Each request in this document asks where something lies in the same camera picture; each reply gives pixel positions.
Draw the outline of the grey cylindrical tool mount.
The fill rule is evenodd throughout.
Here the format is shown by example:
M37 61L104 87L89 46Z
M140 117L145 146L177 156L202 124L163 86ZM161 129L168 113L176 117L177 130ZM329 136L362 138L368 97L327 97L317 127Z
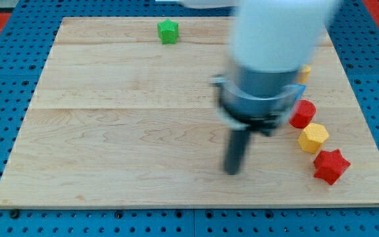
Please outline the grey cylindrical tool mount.
M232 130L271 136L289 121L306 89L296 77L296 70L263 72L230 61L224 74L211 78L217 114Z

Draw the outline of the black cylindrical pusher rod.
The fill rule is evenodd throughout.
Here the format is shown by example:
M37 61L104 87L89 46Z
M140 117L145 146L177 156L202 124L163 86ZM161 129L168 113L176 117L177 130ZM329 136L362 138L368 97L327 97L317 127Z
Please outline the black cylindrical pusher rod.
M251 133L248 130L232 130L230 132L224 159L224 170L227 174L239 173L250 137Z

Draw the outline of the yellow block behind arm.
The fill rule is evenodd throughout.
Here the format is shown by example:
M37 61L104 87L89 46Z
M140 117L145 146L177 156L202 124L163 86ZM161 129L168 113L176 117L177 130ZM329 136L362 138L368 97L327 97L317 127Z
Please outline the yellow block behind arm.
M303 65L299 70L298 77L297 77L297 83L298 84L306 84L310 73L311 73L311 66L310 65Z

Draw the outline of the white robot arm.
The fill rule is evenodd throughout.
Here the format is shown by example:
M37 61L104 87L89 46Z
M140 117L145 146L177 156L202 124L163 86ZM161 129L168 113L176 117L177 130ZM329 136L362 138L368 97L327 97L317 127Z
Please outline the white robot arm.
M325 25L339 9L334 0L192 1L192 9L233 7L226 71L214 76L218 110L231 129L224 170L239 173L251 133L271 136L286 124L305 86L297 82Z

